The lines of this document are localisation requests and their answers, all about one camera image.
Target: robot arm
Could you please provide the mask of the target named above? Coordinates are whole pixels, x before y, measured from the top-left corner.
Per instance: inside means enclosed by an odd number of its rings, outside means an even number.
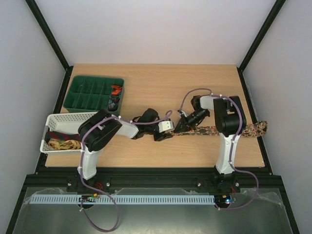
[[[189,116],[180,112],[181,120],[174,130],[175,133],[181,133],[195,129],[206,116],[210,116],[209,110],[213,110],[215,125],[221,137],[219,158],[215,166],[219,175],[231,174],[234,171],[229,162],[231,144],[234,143],[231,153],[231,162],[234,164],[237,142],[242,129],[246,127],[246,117],[239,97],[232,96],[230,99],[238,106],[243,119],[241,131],[235,137],[235,141],[233,141],[233,137],[239,128],[239,115],[231,102],[221,97],[194,96],[191,101],[194,112]]]
[[[156,117],[154,115],[152,116],[154,119],[151,119],[150,115],[149,115],[150,118],[148,119],[144,118],[146,116],[146,113],[150,113],[150,111],[147,110],[141,116],[141,121],[139,119],[138,122],[144,123],[155,120]],[[94,116],[92,116],[90,119],[85,121],[78,129],[80,139],[82,140],[84,135],[93,126],[95,126],[104,118],[110,116],[112,115],[107,110],[101,110],[97,112]],[[90,132],[85,139],[86,148],[84,152],[82,166],[78,167],[79,173],[81,172],[82,168],[83,178],[88,180],[93,176],[95,176],[95,174],[97,173],[96,166],[98,162],[98,156],[103,151],[103,148],[107,145],[107,143],[113,138],[114,135],[122,135],[128,138],[137,139],[139,138],[138,137],[139,133],[140,137],[142,137],[143,134],[146,134],[146,132],[144,132],[145,131],[144,128],[142,128],[141,125],[138,126],[139,127],[122,119],[111,119],[105,122],[103,125],[95,128],[92,132]],[[168,120],[155,123],[152,125],[151,128],[152,128],[150,130],[151,133],[155,133],[154,138],[156,134],[157,136],[164,138],[166,136],[164,132],[173,129],[174,127],[172,121]]]

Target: white plastic basket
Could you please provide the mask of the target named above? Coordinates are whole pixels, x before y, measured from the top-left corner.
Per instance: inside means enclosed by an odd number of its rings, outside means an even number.
[[[44,140],[48,130],[66,134],[78,134],[79,126],[97,112],[49,115],[43,131],[40,151],[49,155],[79,154],[80,150],[53,150]]]

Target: camouflage strap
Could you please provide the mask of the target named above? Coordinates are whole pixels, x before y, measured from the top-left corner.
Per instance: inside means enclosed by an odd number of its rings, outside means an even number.
[[[266,134],[268,131],[268,122],[267,121],[259,121],[255,124],[248,124],[246,128],[243,130],[241,136],[242,137],[260,137]],[[173,133],[170,131],[169,134],[173,136],[185,136],[185,135],[210,135],[215,136],[219,135],[216,127],[197,127],[195,130],[191,130],[186,133]]]

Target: green compartment tray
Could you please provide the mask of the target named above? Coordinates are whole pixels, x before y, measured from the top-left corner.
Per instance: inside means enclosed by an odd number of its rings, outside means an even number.
[[[123,94],[125,92],[124,80],[112,77],[75,76],[63,103],[68,112],[93,112],[108,109],[112,85],[121,85],[122,91],[118,96],[119,105],[111,114],[118,116],[121,109]]]

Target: white backdrop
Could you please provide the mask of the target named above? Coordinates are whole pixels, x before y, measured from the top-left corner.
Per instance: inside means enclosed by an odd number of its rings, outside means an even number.
[[[239,65],[274,2],[37,0],[70,65]]]
[[[312,2],[286,1],[245,71],[264,143],[301,234],[312,233]]]
[[[47,116],[65,71],[24,0],[0,7],[0,233],[27,174],[33,174]]]

